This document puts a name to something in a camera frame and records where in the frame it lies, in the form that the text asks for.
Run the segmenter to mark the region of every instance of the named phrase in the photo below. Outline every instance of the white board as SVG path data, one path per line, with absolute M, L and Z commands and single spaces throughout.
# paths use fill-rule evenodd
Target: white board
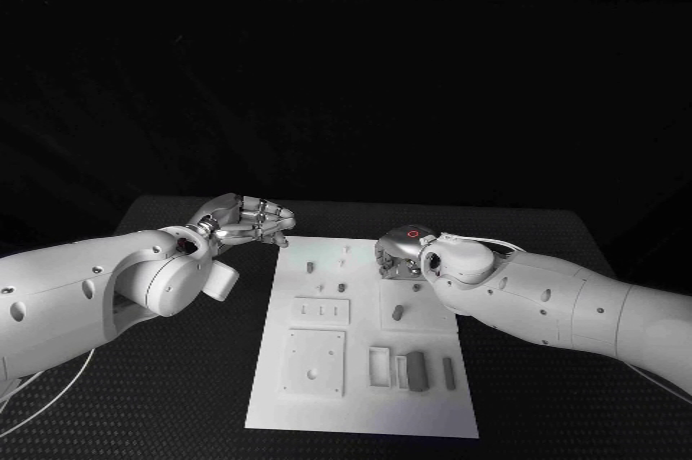
M 445 331 L 450 324 L 443 331 L 383 329 L 375 241 L 319 237 L 289 237 L 289 240 L 290 247 L 279 253 L 246 427 L 479 438 L 456 329 Z M 315 265 L 312 273 L 308 273 L 308 262 Z M 411 285 L 404 280 L 388 282 Z M 339 284 L 347 286 L 344 292 Z M 299 297 L 349 300 L 351 321 L 321 325 L 311 320 L 298 325 L 293 319 Z M 345 332 L 339 396 L 283 393 L 289 338 L 296 329 Z M 390 349 L 391 387 L 371 386 L 371 347 Z M 426 355 L 430 383 L 426 392 L 398 388 L 397 357 L 413 351 Z M 456 390 L 446 387 L 446 357 L 453 361 Z M 308 375 L 309 366 L 311 362 L 296 367 L 300 375 Z

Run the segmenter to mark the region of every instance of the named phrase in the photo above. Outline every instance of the dark wall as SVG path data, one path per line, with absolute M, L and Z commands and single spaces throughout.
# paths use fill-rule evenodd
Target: dark wall
M 677 0 L 0 1 L 5 253 L 231 191 L 570 209 L 631 276 L 682 238 Z

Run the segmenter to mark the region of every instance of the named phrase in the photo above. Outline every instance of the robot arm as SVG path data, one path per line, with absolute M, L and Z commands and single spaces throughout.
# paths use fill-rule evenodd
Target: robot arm
M 224 301 L 238 272 L 214 260 L 251 241 L 289 246 L 293 212 L 224 195 L 189 224 L 97 238 L 0 259 L 0 386 L 176 315 L 201 292 Z
M 419 228 L 383 238 L 385 256 L 401 255 L 403 243 L 411 246 L 406 231 Z M 692 394 L 692 297 L 623 283 L 546 255 L 504 255 L 458 235 L 416 240 L 419 255 L 409 260 L 455 313 L 537 345 L 613 357 Z

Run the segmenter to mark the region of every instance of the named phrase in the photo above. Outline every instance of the table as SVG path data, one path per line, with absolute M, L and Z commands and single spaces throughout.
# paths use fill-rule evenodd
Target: table
M 208 200 L 140 197 L 116 234 L 184 224 Z M 569 211 L 279 203 L 296 212 L 292 235 L 377 239 L 419 223 L 613 275 Z M 691 406 L 616 360 L 533 345 L 471 317 L 458 321 L 481 440 L 247 430 L 277 250 L 251 243 L 220 257 L 241 273 L 227 302 L 202 294 L 179 315 L 104 345 L 64 398 L 0 440 L 0 458 L 692 458 Z M 84 359 L 18 395 L 5 427 L 48 403 Z

